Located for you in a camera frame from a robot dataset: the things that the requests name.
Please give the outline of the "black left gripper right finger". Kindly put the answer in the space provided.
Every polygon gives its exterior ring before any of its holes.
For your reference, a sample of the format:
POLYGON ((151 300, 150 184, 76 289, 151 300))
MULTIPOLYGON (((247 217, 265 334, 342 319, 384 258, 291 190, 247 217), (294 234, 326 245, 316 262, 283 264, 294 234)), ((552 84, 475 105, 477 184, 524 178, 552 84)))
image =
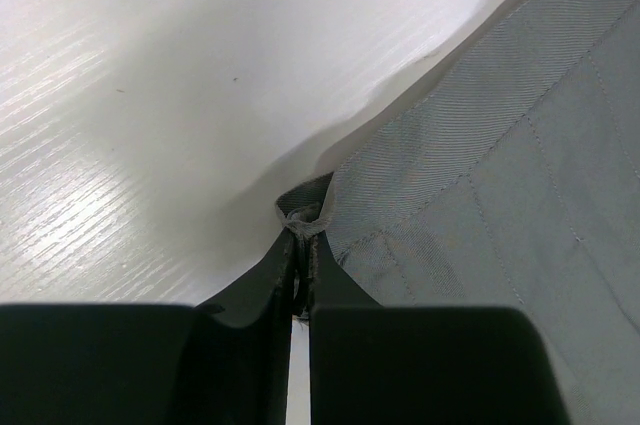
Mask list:
POLYGON ((566 424, 542 339, 499 306, 384 307, 335 261, 310 268, 315 424, 566 424))

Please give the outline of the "grey pleated skirt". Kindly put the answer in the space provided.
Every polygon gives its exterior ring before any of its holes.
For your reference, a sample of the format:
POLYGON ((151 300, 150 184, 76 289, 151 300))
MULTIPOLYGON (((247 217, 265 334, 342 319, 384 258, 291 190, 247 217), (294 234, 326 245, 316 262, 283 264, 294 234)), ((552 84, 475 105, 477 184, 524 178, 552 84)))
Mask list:
POLYGON ((277 206, 381 304, 521 309, 574 423, 638 422, 639 0, 524 0, 277 206))

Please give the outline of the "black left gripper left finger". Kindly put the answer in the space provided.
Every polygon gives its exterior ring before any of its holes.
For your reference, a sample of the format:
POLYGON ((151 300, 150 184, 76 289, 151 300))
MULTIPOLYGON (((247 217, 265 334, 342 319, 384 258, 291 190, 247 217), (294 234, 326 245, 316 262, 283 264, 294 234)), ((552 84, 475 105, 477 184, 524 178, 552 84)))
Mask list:
POLYGON ((295 240, 197 306, 7 304, 5 424, 282 424, 295 240))

